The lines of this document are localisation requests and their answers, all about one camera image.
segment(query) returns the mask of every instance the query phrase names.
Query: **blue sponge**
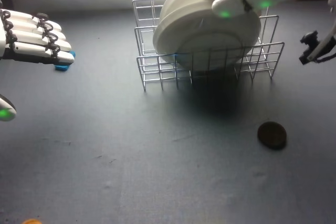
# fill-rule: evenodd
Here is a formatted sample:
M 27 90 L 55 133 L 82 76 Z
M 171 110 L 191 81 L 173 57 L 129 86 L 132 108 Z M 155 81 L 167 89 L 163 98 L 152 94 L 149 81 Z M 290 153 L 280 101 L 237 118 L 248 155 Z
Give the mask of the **blue sponge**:
M 69 53 L 72 54 L 72 56 L 75 58 L 76 57 L 76 53 L 74 51 L 70 51 Z M 59 66 L 59 65 L 55 65 L 55 69 L 58 71 L 67 71 L 70 68 L 70 66 Z

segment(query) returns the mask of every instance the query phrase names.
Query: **black round object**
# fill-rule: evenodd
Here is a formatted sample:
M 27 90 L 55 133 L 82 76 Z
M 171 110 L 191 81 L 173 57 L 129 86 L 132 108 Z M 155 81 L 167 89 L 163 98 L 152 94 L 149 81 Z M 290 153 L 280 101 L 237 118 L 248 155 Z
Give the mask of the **black round object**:
M 282 125 L 276 122 L 266 122 L 258 129 L 258 139 L 268 148 L 280 150 L 286 146 L 287 133 Z

